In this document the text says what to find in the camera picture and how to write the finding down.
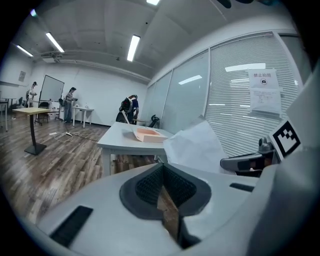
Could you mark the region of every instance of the black rectangular strip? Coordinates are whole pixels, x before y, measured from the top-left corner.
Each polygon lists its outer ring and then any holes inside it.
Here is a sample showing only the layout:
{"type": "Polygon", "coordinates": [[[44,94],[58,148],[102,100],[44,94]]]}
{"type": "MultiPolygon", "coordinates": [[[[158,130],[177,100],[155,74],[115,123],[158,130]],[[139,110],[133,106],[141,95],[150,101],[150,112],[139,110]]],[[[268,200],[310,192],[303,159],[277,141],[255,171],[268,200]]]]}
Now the black rectangular strip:
{"type": "Polygon", "coordinates": [[[252,192],[255,188],[254,186],[249,186],[249,185],[240,184],[240,183],[232,183],[230,184],[230,187],[237,190],[247,191],[247,192],[252,192]]]}
{"type": "Polygon", "coordinates": [[[50,237],[64,247],[69,247],[80,229],[86,223],[93,209],[78,206],[50,235],[50,237]]]}

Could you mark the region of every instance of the white ceiling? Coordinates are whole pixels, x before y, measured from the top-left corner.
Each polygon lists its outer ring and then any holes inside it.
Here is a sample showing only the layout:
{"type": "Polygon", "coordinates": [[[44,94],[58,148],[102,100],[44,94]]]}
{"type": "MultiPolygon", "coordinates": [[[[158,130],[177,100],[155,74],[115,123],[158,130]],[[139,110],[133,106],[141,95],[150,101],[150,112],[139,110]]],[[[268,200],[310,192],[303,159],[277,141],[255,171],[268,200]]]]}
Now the white ceiling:
{"type": "Polygon", "coordinates": [[[13,43],[39,60],[40,54],[57,52],[46,37],[51,32],[65,50],[61,60],[94,62],[152,78],[200,37],[279,8],[231,2],[232,7],[226,9],[216,0],[161,0],[158,6],[146,0],[46,0],[35,9],[37,17],[28,16],[13,43]],[[141,40],[134,61],[129,62],[133,35],[141,40]]]}

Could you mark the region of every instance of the person wearing cap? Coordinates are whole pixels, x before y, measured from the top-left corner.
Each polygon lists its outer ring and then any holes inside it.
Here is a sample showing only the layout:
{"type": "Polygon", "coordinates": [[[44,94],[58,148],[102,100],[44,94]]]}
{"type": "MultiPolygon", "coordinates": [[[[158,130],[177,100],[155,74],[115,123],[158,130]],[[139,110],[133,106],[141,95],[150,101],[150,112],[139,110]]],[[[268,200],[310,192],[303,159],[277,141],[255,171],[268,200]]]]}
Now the person wearing cap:
{"type": "Polygon", "coordinates": [[[33,100],[34,97],[37,95],[34,91],[35,86],[37,86],[37,82],[33,82],[30,89],[27,90],[26,94],[25,94],[25,99],[26,99],[25,105],[28,104],[29,108],[32,108],[32,106],[33,106],[33,102],[29,102],[29,99],[33,100]]]}
{"type": "Polygon", "coordinates": [[[73,97],[73,93],[75,90],[77,89],[72,87],[64,99],[64,118],[63,119],[65,123],[71,123],[72,101],[77,100],[73,97]]]}
{"type": "Polygon", "coordinates": [[[132,110],[127,113],[128,121],[131,123],[132,119],[138,119],[138,114],[139,114],[138,96],[134,94],[128,97],[128,99],[132,100],[132,110]]]}

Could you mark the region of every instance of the horizontal blinds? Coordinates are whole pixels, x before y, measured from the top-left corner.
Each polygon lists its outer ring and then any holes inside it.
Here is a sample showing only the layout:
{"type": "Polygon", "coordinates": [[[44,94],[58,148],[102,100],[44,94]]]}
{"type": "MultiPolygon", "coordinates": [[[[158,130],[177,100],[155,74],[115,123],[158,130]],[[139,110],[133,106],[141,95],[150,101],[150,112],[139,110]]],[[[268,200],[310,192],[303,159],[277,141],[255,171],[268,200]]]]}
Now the horizontal blinds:
{"type": "Polygon", "coordinates": [[[162,118],[162,113],[165,107],[171,74],[172,72],[170,71],[168,74],[166,74],[156,82],[154,92],[153,92],[152,102],[150,103],[150,108],[148,112],[149,120],[153,115],[156,115],[156,117],[158,117],[159,119],[162,118]]]}
{"type": "Polygon", "coordinates": [[[161,128],[176,134],[199,115],[206,104],[209,51],[189,59],[172,73],[161,128]]]}
{"type": "Polygon", "coordinates": [[[253,63],[265,63],[266,69],[276,69],[283,119],[298,94],[286,54],[272,34],[245,37],[212,48],[205,118],[230,157],[256,152],[259,139],[281,122],[273,115],[250,113],[247,70],[225,70],[253,63]]]}
{"type": "Polygon", "coordinates": [[[141,120],[143,120],[143,121],[147,121],[147,122],[149,121],[149,110],[150,110],[155,87],[156,86],[154,83],[151,86],[149,86],[146,90],[145,100],[144,100],[143,109],[142,109],[142,113],[141,113],[141,117],[140,117],[141,120]]]}

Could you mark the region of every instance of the black table pole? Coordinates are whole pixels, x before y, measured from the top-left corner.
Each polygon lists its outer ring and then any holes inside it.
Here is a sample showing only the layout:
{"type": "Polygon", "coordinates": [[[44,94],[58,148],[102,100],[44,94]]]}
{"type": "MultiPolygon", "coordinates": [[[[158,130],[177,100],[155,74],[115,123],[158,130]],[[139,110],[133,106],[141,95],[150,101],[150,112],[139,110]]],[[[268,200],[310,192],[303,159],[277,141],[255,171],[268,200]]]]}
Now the black table pole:
{"type": "Polygon", "coordinates": [[[31,130],[32,145],[26,148],[24,151],[32,155],[39,155],[47,146],[40,143],[36,143],[33,114],[30,115],[30,130],[31,130]]]}

